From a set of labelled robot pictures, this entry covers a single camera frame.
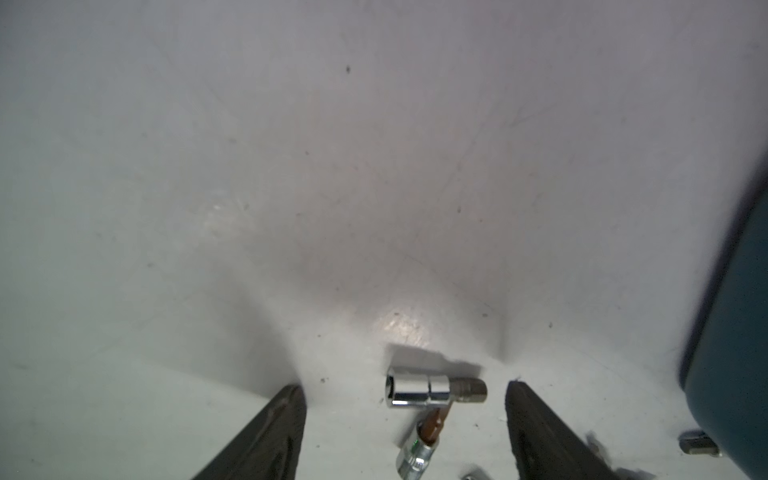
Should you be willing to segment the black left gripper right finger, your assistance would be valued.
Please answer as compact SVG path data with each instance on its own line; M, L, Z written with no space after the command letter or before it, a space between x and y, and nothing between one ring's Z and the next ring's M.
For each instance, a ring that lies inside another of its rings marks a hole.
M505 411L520 479L617 477L526 383L508 383Z

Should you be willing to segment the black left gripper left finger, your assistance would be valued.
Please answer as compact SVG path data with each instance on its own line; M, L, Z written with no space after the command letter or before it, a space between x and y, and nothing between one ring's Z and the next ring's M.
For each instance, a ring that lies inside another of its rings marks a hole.
M303 388L283 387L195 477L293 480L307 416Z

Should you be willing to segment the silver socket bit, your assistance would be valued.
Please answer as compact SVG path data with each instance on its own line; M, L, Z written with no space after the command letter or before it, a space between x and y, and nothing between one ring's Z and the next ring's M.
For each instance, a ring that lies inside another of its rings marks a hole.
M485 382L477 378L390 368L384 399L397 408L442 408L452 403L483 403L488 396Z

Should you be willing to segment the dark teal storage box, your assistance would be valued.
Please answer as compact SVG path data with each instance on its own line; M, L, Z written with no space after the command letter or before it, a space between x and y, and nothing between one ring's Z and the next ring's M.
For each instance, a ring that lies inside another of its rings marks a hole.
M738 206L679 379L698 431L748 478L766 478L766 180L750 187Z

